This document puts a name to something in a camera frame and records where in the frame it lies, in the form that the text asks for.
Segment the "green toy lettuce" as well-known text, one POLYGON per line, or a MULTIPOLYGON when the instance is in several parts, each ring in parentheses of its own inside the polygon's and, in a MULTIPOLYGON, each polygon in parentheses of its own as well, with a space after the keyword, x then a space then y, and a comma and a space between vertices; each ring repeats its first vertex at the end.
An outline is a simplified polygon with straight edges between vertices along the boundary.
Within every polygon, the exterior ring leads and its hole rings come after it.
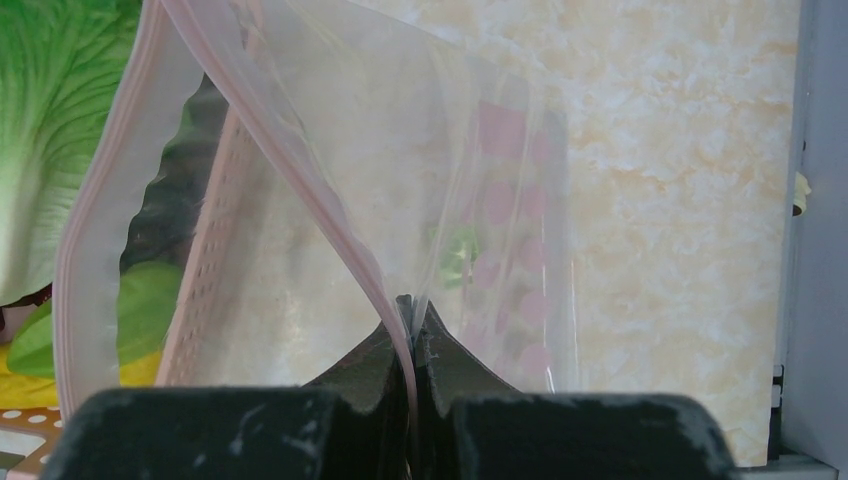
POLYGON ((140 20, 138 1, 1 4, 1 302, 51 283, 140 20))

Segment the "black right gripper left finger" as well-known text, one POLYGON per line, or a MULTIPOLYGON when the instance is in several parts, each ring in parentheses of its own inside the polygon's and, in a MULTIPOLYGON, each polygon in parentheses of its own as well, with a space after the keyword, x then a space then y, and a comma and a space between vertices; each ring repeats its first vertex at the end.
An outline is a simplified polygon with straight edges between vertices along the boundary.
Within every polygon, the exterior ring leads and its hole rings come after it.
POLYGON ((410 479, 411 409, 399 354, 378 325, 307 384, 330 395, 314 446, 315 479, 410 479))

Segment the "clear zip top bag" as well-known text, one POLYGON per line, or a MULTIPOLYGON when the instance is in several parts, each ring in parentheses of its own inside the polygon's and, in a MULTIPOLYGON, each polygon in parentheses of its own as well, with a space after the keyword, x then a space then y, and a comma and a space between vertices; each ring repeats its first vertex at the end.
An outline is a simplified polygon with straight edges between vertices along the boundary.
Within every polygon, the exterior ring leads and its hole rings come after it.
POLYGON ((513 387, 577 388, 567 121, 534 82, 349 1, 147 1, 56 261, 64 418, 120 384, 71 319, 117 299, 204 77, 258 155, 184 385, 302 385, 380 324, 410 373, 420 301, 513 387))

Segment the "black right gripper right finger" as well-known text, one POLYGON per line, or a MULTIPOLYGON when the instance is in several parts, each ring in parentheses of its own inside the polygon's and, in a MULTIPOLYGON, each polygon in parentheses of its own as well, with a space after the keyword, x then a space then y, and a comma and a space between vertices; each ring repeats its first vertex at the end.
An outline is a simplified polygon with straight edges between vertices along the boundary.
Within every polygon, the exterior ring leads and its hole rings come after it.
POLYGON ((480 396, 516 393, 448 330, 432 303, 424 309, 414 341, 418 400, 419 463, 413 479, 474 479, 464 469, 474 463, 467 453, 471 434, 464 419, 466 402, 480 396))

